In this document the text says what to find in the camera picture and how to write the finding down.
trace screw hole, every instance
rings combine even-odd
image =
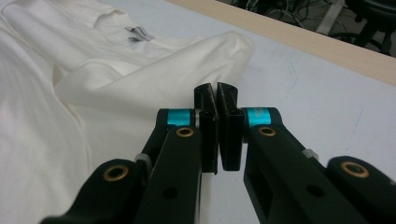
[[[123,179],[128,174],[128,167],[125,165],[110,166],[105,170],[104,179],[109,182]]]
[[[306,186],[306,191],[308,191],[308,193],[310,193],[312,196],[315,196],[317,198],[321,198],[324,196],[323,190],[315,185]]]
[[[178,195],[178,191],[177,191],[177,188],[175,188],[175,187],[170,187],[163,191],[163,197],[165,199],[169,199],[169,200],[175,199],[177,197],[177,195]]]

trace blue marker tape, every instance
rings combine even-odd
[[[189,109],[169,109],[168,110],[168,126],[190,125]]]
[[[258,124],[271,124],[270,111],[265,107],[248,107],[247,117],[249,128]]]

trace white t-shirt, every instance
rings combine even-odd
[[[64,213],[98,165],[134,159],[160,108],[193,107],[200,84],[234,83],[253,52],[235,32],[134,42],[129,15],[92,0],[0,9],[4,224]]]

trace chair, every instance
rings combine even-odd
[[[365,47],[369,42],[380,49],[383,54],[390,55],[391,35],[396,30],[396,1],[395,0],[346,0],[346,5],[354,13],[359,22],[366,19],[367,23],[361,33],[354,35],[342,33],[331,35],[331,37],[341,37],[341,39],[356,38],[354,45]],[[373,40],[375,33],[383,32],[385,37],[382,44]]]

